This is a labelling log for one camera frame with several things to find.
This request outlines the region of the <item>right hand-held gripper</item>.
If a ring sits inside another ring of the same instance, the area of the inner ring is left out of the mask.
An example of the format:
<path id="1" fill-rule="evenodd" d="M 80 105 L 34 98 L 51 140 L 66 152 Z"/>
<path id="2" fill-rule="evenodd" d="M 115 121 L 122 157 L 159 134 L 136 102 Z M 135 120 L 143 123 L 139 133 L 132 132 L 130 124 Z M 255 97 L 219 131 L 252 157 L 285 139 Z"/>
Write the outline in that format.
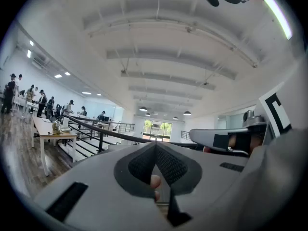
<path id="1" fill-rule="evenodd" d="M 299 66 L 291 76 L 258 99 L 254 110 L 243 115 L 243 128 L 192 129 L 191 141 L 225 154 L 249 154 L 228 146 L 232 134 L 242 133 L 242 144 L 261 145 L 270 132 L 277 138 L 292 129 L 308 128 L 308 65 Z"/>

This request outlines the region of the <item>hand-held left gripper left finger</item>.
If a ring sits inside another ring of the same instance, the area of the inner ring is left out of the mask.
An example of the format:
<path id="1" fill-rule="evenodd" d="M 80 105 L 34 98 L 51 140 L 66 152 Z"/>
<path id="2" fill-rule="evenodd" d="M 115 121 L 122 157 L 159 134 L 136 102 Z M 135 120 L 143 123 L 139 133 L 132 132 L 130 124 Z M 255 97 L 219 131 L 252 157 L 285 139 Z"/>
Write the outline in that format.
<path id="1" fill-rule="evenodd" d="M 118 160 L 148 146 L 150 144 L 145 143 L 92 156 L 47 185 L 34 202 L 48 210 L 73 183 L 83 183 L 87 188 L 64 220 L 58 221 L 61 227 L 69 230 L 171 230 L 172 225 L 152 198 L 131 195 L 114 177 Z"/>

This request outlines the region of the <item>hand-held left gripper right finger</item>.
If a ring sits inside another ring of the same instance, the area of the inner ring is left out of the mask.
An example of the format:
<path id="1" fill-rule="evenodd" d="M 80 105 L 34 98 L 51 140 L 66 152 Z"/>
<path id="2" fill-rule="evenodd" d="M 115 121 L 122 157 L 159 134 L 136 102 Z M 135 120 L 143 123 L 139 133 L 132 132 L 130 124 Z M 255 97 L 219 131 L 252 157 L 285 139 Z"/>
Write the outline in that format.
<path id="1" fill-rule="evenodd" d="M 228 191 L 248 162 L 246 157 L 160 142 L 155 150 L 156 165 L 170 187 L 167 219 L 175 227 L 208 209 Z"/>

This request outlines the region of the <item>person's right hand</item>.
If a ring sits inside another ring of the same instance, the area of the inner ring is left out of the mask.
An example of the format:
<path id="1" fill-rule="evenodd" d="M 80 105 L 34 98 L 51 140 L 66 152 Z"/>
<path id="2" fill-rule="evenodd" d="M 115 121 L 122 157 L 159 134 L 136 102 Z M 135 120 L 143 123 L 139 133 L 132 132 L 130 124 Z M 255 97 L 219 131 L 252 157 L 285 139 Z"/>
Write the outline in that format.
<path id="1" fill-rule="evenodd" d="M 263 134 L 259 133 L 236 133 L 229 137 L 228 146 L 236 151 L 244 151 L 249 155 L 256 147 L 262 145 L 264 139 Z"/>

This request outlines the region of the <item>person's left hand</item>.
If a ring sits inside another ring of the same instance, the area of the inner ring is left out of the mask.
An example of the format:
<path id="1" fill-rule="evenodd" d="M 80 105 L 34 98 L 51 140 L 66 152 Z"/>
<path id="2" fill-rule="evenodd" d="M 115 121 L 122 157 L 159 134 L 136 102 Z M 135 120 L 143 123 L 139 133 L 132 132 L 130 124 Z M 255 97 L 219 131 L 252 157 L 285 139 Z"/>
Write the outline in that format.
<path id="1" fill-rule="evenodd" d="M 161 178 L 158 175 L 151 175 L 150 187 L 154 189 L 155 202 L 160 198 L 159 192 L 156 190 L 161 185 Z"/>

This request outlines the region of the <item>glass door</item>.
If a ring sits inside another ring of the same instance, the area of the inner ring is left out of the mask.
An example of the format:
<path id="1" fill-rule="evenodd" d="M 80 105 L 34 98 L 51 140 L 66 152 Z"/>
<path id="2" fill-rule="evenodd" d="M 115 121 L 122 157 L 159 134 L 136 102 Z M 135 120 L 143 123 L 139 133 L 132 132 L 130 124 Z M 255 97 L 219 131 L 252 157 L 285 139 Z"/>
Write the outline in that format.
<path id="1" fill-rule="evenodd" d="M 171 123 L 145 120 L 142 138 L 152 141 L 170 142 L 171 131 Z"/>

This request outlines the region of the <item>light wooden table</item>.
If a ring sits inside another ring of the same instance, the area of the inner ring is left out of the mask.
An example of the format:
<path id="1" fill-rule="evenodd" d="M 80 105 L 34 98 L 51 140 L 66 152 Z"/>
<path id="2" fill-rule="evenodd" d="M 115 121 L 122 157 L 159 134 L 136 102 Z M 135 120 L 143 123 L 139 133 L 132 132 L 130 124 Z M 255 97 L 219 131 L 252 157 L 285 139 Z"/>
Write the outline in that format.
<path id="1" fill-rule="evenodd" d="M 44 148 L 44 141 L 45 140 L 52 140 L 53 145 L 56 145 L 57 140 L 73 140 L 72 145 L 72 162 L 76 161 L 76 142 L 77 142 L 77 134 L 70 131 L 70 132 L 61 132 L 60 134 L 53 134 L 52 133 L 52 123 L 45 123 L 42 121 L 40 117 L 32 117 L 31 120 L 31 147 L 34 148 L 34 133 L 35 131 L 38 133 L 40 137 L 40 153 L 41 153 L 41 163 L 43 166 L 43 170 L 45 176 L 49 175 L 46 159 L 45 159 L 45 148 Z"/>

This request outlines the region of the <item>white ceiling pipe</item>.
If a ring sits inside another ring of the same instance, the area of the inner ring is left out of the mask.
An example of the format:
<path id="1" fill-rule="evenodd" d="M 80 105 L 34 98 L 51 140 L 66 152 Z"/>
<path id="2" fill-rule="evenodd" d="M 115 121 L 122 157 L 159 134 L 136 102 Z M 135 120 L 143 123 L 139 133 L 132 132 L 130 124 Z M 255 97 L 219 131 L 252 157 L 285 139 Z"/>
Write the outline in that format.
<path id="1" fill-rule="evenodd" d="M 229 51 L 235 52 L 242 60 L 248 63 L 252 67 L 259 65 L 260 60 L 253 50 L 244 47 L 244 43 L 238 38 L 232 37 L 228 34 L 223 34 L 221 31 L 217 31 L 215 28 L 211 29 L 208 26 L 200 25 L 196 22 L 189 24 L 183 21 L 177 20 L 154 20 L 150 18 L 116 21 L 106 25 L 100 25 L 96 29 L 88 29 L 88 35 L 90 37 L 98 34 L 106 34 L 108 32 L 119 30 L 131 30 L 131 29 L 165 29 L 184 32 L 186 34 L 192 34 L 195 36 L 204 37 L 210 39 L 217 44 L 225 47 Z"/>

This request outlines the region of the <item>long ceiling light strip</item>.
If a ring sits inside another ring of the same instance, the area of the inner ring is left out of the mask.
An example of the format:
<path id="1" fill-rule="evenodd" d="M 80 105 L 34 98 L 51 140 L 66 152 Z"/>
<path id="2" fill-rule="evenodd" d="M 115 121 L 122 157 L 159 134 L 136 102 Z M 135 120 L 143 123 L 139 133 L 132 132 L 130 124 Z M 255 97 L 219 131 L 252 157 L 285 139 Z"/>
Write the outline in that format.
<path id="1" fill-rule="evenodd" d="M 287 40 L 290 40 L 293 36 L 292 30 L 290 25 L 284 16 L 283 12 L 281 11 L 280 6 L 277 4 L 276 0 L 264 0 L 264 2 L 268 5 L 268 7 L 274 13 L 276 19 L 278 20 Z"/>

